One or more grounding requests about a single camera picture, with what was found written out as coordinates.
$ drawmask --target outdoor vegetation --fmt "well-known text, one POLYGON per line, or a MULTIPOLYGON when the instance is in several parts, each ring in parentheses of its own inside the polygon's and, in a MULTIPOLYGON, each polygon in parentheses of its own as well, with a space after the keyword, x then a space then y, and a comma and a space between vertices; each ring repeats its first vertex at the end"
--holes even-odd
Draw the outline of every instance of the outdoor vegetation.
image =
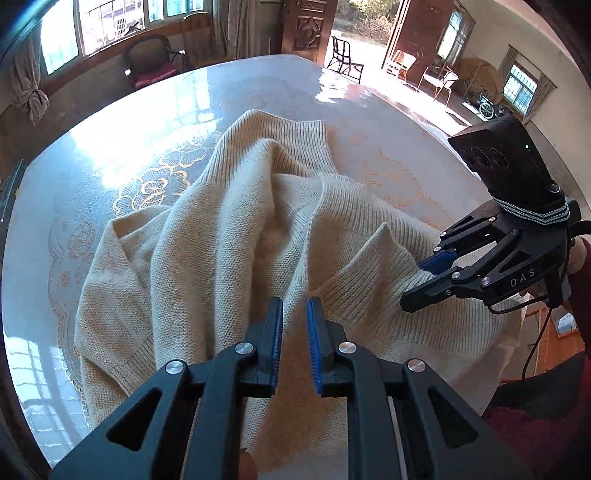
POLYGON ((339 0, 335 28, 386 45, 400 0, 339 0))

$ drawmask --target camera lens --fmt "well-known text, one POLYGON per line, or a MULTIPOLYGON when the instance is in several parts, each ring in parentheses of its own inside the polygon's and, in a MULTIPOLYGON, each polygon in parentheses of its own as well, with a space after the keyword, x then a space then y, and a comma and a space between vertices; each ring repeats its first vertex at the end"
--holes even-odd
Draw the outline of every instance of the camera lens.
POLYGON ((486 168, 490 168, 491 161, 480 148, 472 147, 472 155, 480 165, 486 168))
POLYGON ((466 162, 468 165, 474 165, 474 159, 470 155, 470 152, 466 150, 460 150, 460 156, 462 160, 466 162))
POLYGON ((498 167, 507 168, 509 166, 505 156, 501 152, 499 152, 496 148, 491 148, 488 153, 491 156, 492 162, 495 165, 497 165, 498 167))

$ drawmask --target finger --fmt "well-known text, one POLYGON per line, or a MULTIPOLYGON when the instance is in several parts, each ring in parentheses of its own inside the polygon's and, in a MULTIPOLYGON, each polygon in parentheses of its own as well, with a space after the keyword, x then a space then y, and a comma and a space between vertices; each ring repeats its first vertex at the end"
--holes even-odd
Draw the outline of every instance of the finger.
POLYGON ((240 461, 238 463, 238 480, 257 480, 258 470, 254 458, 245 451, 240 452, 240 461))

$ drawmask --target curtain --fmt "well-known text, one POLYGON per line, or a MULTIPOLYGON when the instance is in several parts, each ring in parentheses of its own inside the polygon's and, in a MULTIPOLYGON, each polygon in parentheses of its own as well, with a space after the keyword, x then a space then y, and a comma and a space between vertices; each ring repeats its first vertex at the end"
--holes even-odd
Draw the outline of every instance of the curtain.
POLYGON ((228 4, 228 54, 245 59, 259 54, 259 0, 230 0, 228 4))
POLYGON ((41 22, 31 31, 10 65, 10 77, 14 91, 14 105, 29 113, 29 120, 36 125, 41 119, 49 99, 39 89, 41 82, 41 22))
POLYGON ((456 39, 454 40, 452 49, 449 51, 449 54, 445 59, 445 65, 448 65, 452 69, 456 67, 458 61, 460 58, 462 58, 462 53, 466 48, 468 38, 470 38, 472 29, 474 28, 474 25, 476 25, 476 21, 465 8, 460 9, 460 15, 462 16, 460 28, 457 31, 456 39))
POLYGON ((524 117, 523 117, 523 124, 525 125, 527 122, 531 120, 531 117, 537 111, 538 108, 542 105, 546 97, 556 88, 556 85, 552 83, 546 75, 542 73, 540 75, 540 79, 538 80, 538 85, 535 88, 534 96, 531 99, 530 106, 528 107, 524 117))
POLYGON ((226 30, 228 25, 228 3, 224 0, 213 0, 213 36, 216 39, 214 45, 216 53, 220 56, 228 54, 228 37, 226 30))
POLYGON ((509 79, 509 74, 511 72, 511 68, 515 63, 515 59, 517 58, 517 50, 509 45, 509 50, 507 50, 507 54, 499 67, 499 75, 501 75, 501 80, 503 80, 503 88, 509 79))

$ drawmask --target tree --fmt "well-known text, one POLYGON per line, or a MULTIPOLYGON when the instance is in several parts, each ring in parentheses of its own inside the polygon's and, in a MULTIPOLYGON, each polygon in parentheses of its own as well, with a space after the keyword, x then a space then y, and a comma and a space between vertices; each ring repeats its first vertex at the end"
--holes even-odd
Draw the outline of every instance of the tree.
POLYGON ((400 0, 350 0, 352 5, 371 20, 388 15, 392 5, 399 2, 400 0))

